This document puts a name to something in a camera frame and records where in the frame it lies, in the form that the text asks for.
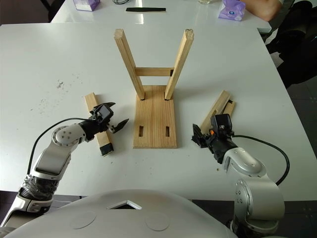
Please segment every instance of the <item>black strip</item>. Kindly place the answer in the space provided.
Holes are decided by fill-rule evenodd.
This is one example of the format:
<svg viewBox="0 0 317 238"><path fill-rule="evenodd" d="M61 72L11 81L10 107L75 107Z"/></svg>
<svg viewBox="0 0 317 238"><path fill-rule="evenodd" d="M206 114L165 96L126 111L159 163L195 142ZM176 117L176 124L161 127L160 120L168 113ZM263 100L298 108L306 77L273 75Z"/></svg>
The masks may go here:
<svg viewBox="0 0 317 238"><path fill-rule="evenodd" d="M166 11L165 7L127 7L125 11L147 12L147 11Z"/></svg>

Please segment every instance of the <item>purple tissue box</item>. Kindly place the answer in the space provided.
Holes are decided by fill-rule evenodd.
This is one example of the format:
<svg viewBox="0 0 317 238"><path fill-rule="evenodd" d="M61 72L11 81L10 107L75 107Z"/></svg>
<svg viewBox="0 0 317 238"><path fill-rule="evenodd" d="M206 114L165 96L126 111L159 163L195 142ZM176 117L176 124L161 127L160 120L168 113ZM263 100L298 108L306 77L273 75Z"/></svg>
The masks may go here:
<svg viewBox="0 0 317 238"><path fill-rule="evenodd" d="M219 18L241 21L246 4L239 0L222 0Z"/></svg>
<svg viewBox="0 0 317 238"><path fill-rule="evenodd" d="M93 11L100 3L100 0L73 0L77 10Z"/></svg>

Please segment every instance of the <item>rectangular slot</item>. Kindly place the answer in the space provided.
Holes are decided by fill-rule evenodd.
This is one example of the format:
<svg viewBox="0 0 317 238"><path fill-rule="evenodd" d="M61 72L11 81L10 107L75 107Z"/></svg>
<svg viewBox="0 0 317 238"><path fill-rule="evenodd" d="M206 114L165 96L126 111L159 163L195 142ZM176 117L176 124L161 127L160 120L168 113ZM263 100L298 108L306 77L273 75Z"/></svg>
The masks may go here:
<svg viewBox="0 0 317 238"><path fill-rule="evenodd" d="M169 126L167 126L165 129L165 136L169 137Z"/></svg>
<svg viewBox="0 0 317 238"><path fill-rule="evenodd" d="M139 126L139 137L143 137L143 126Z"/></svg>

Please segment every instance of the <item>wooden stick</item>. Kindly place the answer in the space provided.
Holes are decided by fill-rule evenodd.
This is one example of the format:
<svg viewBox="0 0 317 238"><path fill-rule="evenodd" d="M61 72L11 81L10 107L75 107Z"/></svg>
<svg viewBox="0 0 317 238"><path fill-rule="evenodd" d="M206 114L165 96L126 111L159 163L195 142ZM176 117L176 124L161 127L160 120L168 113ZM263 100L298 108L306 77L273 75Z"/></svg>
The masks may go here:
<svg viewBox="0 0 317 238"><path fill-rule="evenodd" d="M182 71L182 68L184 66L185 60L187 58L187 55L189 53L193 40L194 40L194 31L192 29L186 29L184 32L183 38L180 42L180 46L176 56L173 75L169 78L168 84L166 86L166 90L165 90L166 100L170 100L173 95L177 80L179 78L180 72Z"/></svg>
<svg viewBox="0 0 317 238"><path fill-rule="evenodd" d="M99 105L94 93L86 95L85 101L89 112L93 109L93 107ZM96 137L102 156L110 154L113 151L113 145L109 137L109 132L104 131L101 133L97 133Z"/></svg>
<svg viewBox="0 0 317 238"><path fill-rule="evenodd" d="M135 91L137 92L137 95L139 96L140 100L143 100L145 98L145 92L142 86L141 79L139 76L137 76L135 72L135 63L123 29L115 30L114 40L117 43L118 49L121 53L124 64L128 70Z"/></svg>
<svg viewBox="0 0 317 238"><path fill-rule="evenodd" d="M171 76L173 71L174 68L135 68L137 76Z"/></svg>
<svg viewBox="0 0 317 238"><path fill-rule="evenodd" d="M222 114L224 107L226 106L227 102L229 101L230 94L226 91L222 91L215 101L213 106L211 107L208 115L204 119L203 123L200 126L200 129L203 134L207 134L209 129L211 129L211 117L214 115Z"/></svg>
<svg viewBox="0 0 317 238"><path fill-rule="evenodd" d="M233 112L234 106L236 105L236 102L229 100L227 102L226 107L223 110L223 114L229 114L229 116L231 117L231 114Z"/></svg>

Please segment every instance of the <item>person's arm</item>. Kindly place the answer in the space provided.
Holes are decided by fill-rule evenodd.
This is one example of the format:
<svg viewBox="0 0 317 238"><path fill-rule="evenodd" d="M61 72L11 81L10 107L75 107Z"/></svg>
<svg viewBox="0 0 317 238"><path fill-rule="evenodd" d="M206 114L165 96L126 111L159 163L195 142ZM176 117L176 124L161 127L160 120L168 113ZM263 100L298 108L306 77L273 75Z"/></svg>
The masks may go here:
<svg viewBox="0 0 317 238"><path fill-rule="evenodd" d="M279 0L241 0L246 9L265 21L271 21L280 11L282 4Z"/></svg>

